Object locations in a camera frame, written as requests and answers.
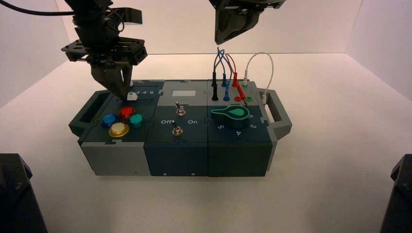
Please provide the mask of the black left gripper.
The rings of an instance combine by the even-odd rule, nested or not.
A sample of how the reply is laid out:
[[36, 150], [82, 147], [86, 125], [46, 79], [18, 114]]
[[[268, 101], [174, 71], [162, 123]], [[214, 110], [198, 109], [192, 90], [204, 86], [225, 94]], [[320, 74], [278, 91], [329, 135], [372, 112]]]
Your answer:
[[92, 67], [91, 75], [95, 81], [111, 93], [125, 99], [131, 86], [133, 66], [147, 57], [141, 39], [120, 37], [119, 26], [125, 23], [142, 24], [141, 12], [100, 12], [90, 15], [75, 15], [73, 23], [79, 38], [61, 51], [70, 61], [78, 61], [84, 56], [89, 63], [125, 63], [122, 69], [114, 67]]

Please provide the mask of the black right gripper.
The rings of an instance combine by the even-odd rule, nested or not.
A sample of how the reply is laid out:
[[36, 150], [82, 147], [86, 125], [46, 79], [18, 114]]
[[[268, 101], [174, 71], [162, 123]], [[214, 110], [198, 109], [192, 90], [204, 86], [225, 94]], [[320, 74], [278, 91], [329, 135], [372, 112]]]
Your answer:
[[278, 9], [285, 0], [210, 0], [215, 12], [217, 45], [252, 29], [258, 23], [260, 12], [255, 9]]

